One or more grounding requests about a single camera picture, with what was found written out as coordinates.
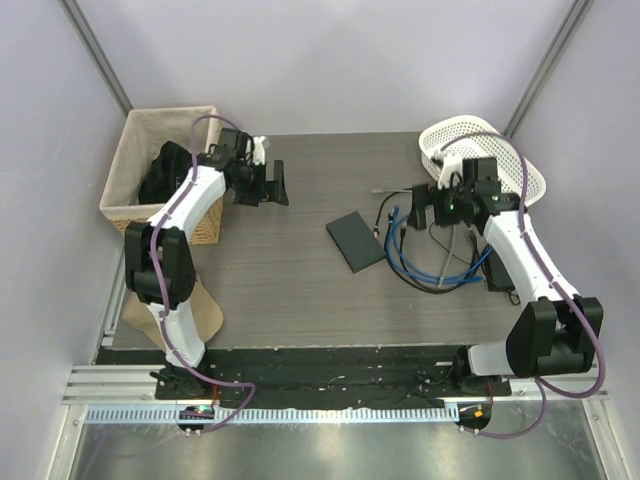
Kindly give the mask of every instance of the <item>white wall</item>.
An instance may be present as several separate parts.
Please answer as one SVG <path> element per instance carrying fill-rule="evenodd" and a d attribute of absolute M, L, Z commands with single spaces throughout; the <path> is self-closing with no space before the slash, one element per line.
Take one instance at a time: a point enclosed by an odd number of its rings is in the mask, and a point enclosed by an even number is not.
<path fill-rule="evenodd" d="M 55 1 L 0 15 L 0 465 L 43 478 L 122 239 L 98 200 L 124 116 Z"/>
<path fill-rule="evenodd" d="M 640 3 L 594 2 L 516 136 L 544 174 L 543 243 L 604 304 L 608 386 L 640 450 Z"/>
<path fill-rule="evenodd" d="M 137 108 L 265 134 L 504 128 L 570 0 L 79 0 Z"/>

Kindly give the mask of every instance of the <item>perforated basket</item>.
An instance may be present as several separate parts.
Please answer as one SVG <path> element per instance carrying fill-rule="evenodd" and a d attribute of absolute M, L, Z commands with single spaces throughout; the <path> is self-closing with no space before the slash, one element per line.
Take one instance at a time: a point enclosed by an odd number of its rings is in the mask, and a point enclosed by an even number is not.
<path fill-rule="evenodd" d="M 472 115 L 460 115 L 444 120 L 427 128 L 420 135 L 422 165 L 435 179 L 440 177 L 440 167 L 431 161 L 433 154 L 445 143 L 467 133 L 497 132 L 489 123 Z M 496 157 L 498 160 L 498 176 L 502 181 L 503 192 L 522 193 L 522 166 L 513 148 L 503 140 L 495 137 L 478 136 L 465 138 L 447 148 L 465 158 Z M 544 195 L 547 184 L 542 174 L 527 160 L 529 183 L 527 186 L 526 205 L 533 205 Z"/>

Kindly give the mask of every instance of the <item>blue cable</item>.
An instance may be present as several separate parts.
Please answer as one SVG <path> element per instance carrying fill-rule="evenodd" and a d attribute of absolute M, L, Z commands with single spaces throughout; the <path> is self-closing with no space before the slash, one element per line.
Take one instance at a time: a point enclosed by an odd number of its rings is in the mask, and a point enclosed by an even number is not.
<path fill-rule="evenodd" d="M 425 272 L 422 272 L 419 268 L 417 268 L 415 265 L 413 265 L 401 252 L 400 252 L 400 247 L 398 245 L 398 239 L 397 239 L 397 229 L 398 226 L 402 225 L 408 218 L 408 215 L 401 218 L 399 221 L 396 221 L 397 216 L 398 216 L 398 212 L 399 212 L 399 208 L 396 206 L 393 209 L 393 213 L 392 213 L 392 220 L 391 220 L 391 231 L 389 234 L 389 238 L 387 239 L 387 256 L 389 257 L 389 260 L 392 262 L 392 265 L 399 270 L 401 273 L 404 273 L 405 275 L 407 275 L 410 278 L 414 278 L 416 280 L 421 280 L 423 282 L 426 283 L 431 283 L 431 284 L 439 284 L 440 283 L 440 277 L 435 276 L 435 275 L 431 275 Z M 413 270 L 415 273 L 412 273 L 400 266 L 398 266 L 398 264 L 393 260 L 392 256 L 391 256 L 391 249 L 390 249 L 390 244 L 391 244 L 391 239 L 393 239 L 393 245 L 395 247 L 395 251 L 397 253 L 397 255 L 405 262 L 406 265 L 408 265 L 408 267 Z M 475 282 L 479 282 L 482 280 L 482 277 L 480 276 L 474 276 L 471 278 L 464 278 L 465 275 L 468 275 L 470 272 L 476 270 L 477 268 L 480 267 L 480 265 L 482 264 L 482 262 L 485 261 L 485 259 L 489 256 L 489 254 L 491 253 L 492 249 L 491 247 L 489 247 L 489 249 L 487 249 L 487 251 L 485 252 L 484 255 L 482 255 L 482 257 L 480 257 L 480 259 L 477 261 L 477 263 L 475 265 L 473 265 L 472 267 L 470 267 L 467 271 L 462 272 L 460 274 L 457 275 L 453 275 L 450 277 L 445 277 L 442 281 L 443 284 L 447 284 L 447 285 L 451 285 L 451 284 L 459 284 L 459 283 L 475 283 Z"/>

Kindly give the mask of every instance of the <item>gray tabletop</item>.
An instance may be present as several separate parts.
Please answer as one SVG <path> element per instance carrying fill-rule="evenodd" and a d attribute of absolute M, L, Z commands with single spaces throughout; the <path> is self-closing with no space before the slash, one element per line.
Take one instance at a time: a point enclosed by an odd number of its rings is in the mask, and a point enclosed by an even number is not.
<path fill-rule="evenodd" d="M 402 283 L 382 261 L 357 274 L 325 225 L 354 210 L 373 226 L 382 200 L 371 190 L 429 179 L 420 164 L 417 133 L 271 137 L 268 158 L 285 161 L 289 207 L 227 205 L 217 245 L 194 246 L 196 269 L 222 307 L 225 323 L 211 346 L 342 346 L 462 344 L 505 338 L 519 310 L 483 283 L 446 295 Z M 408 213 L 409 195 L 398 195 Z M 449 231 L 434 228 L 448 243 Z M 455 253 L 470 258 L 465 229 Z M 446 252 L 426 232 L 410 230 L 406 254 L 438 274 Z M 468 268 L 453 259 L 448 272 Z M 113 348 L 153 348 L 120 322 Z"/>

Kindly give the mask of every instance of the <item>metal rod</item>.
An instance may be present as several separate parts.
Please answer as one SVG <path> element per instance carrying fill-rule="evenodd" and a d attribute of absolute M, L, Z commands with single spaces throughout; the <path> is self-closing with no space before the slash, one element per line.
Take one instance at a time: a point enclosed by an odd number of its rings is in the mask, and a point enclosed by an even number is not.
<path fill-rule="evenodd" d="M 102 51 L 102 47 L 94 35 L 93 30 L 91 30 L 89 22 L 87 22 L 87 19 L 78 6 L 78 3 L 76 0 L 59 0 L 59 2 L 67 14 L 69 21 L 80 36 L 80 40 L 84 43 L 89 55 L 91 55 L 94 64 L 100 71 L 102 78 L 106 82 L 107 87 L 109 87 L 109 90 L 118 103 L 118 106 L 122 109 L 125 116 L 128 115 L 133 109 L 131 101 L 124 91 L 122 84 L 118 80 L 116 73 L 111 67 L 109 60 L 107 60 L 106 55 Z"/>
<path fill-rule="evenodd" d="M 571 40 L 577 31 L 592 4 L 593 0 L 574 0 L 560 28 L 553 37 L 549 48 L 542 57 L 542 61 L 538 65 L 536 72 L 529 81 L 529 85 L 527 85 L 527 89 L 504 131 L 505 136 L 513 137 L 520 128 L 520 125 L 560 60 L 560 56 L 569 44 L 569 40 Z"/>

